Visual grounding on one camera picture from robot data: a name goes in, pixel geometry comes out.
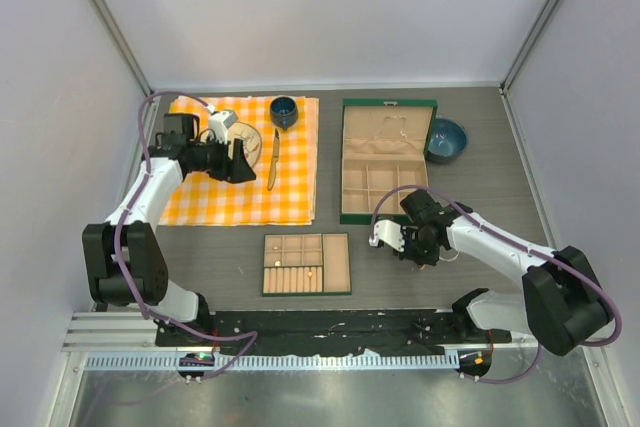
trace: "open jewelry box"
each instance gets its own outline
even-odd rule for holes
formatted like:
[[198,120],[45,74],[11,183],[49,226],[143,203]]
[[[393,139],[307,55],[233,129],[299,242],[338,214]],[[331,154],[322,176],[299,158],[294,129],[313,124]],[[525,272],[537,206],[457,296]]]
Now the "open jewelry box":
[[[435,100],[345,99],[343,103],[341,224],[368,224],[376,204],[400,185],[428,185],[425,163]],[[380,213],[406,221],[392,195]]]

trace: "gray table surface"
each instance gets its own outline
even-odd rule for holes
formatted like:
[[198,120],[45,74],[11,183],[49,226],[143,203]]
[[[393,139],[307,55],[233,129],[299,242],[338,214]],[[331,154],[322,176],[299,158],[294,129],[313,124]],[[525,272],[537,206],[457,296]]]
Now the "gray table surface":
[[[212,310],[442,308],[467,292],[487,287],[511,291],[505,277],[461,254],[452,263],[418,270],[389,249],[373,249],[365,226],[345,226],[340,212],[342,99],[436,99],[438,114],[461,122],[467,151],[450,165],[427,166],[429,183],[471,206],[488,221],[535,243],[544,234],[522,162],[497,88],[321,90],[278,92],[320,99],[316,220],[305,227],[180,226],[157,229],[157,237],[178,285],[203,294]],[[273,93],[216,93],[211,96]],[[170,97],[163,97],[156,128]],[[264,298],[262,255],[265,234],[348,232],[353,294],[335,297]]]

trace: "small blue cup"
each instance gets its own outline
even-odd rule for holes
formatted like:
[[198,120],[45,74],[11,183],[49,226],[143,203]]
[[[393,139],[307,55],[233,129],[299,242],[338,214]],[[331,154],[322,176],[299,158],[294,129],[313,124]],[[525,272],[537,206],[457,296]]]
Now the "small blue cup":
[[269,108],[271,122],[282,130],[293,127],[298,120],[298,105],[291,97],[276,97],[271,101]]

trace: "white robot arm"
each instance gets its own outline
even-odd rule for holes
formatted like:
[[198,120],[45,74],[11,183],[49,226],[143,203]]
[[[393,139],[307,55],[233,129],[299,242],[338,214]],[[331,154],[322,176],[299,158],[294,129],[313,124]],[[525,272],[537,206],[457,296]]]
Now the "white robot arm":
[[[609,306],[591,289],[548,261],[531,255],[535,251],[562,259],[598,284],[579,250],[567,247],[557,252],[531,244],[491,225],[466,206],[462,208],[468,217],[451,206],[442,208],[423,191],[413,192],[401,205],[411,225],[380,218],[369,238],[371,246],[389,245],[400,259],[420,265],[435,265],[440,247],[455,249],[483,261],[522,289],[517,294],[478,289],[460,299],[457,304],[464,304],[468,320],[478,329],[533,334],[547,350],[565,355],[612,320]],[[504,240],[490,235],[489,230]],[[514,245],[525,245],[527,251]]]
[[[200,139],[197,116],[166,114],[164,131],[149,148],[149,171],[143,161],[136,181],[120,206],[103,224],[90,224],[85,228],[82,243],[89,288],[96,302],[124,306],[135,300],[117,264],[114,249],[116,226],[126,213],[120,242],[127,268],[144,303],[157,314],[210,332],[206,301],[169,280],[155,238],[155,229],[171,195],[190,172],[206,172],[213,179],[229,183],[256,178],[244,157],[243,141],[235,139],[233,148],[229,142],[228,129],[236,122],[236,114],[231,110],[216,111],[212,106],[208,109],[208,129],[212,135],[207,141]],[[138,193],[147,176],[144,190]],[[139,196],[129,205],[135,195]]]

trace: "knife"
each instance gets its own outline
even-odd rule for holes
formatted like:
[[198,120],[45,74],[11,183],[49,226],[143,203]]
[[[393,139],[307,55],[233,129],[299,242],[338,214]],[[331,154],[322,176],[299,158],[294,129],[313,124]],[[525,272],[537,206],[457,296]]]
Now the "knife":
[[273,153],[271,154],[271,168],[269,169],[269,182],[267,183],[267,190],[273,189],[273,185],[276,183],[276,164],[280,158],[280,134],[276,129],[276,134],[273,139]]

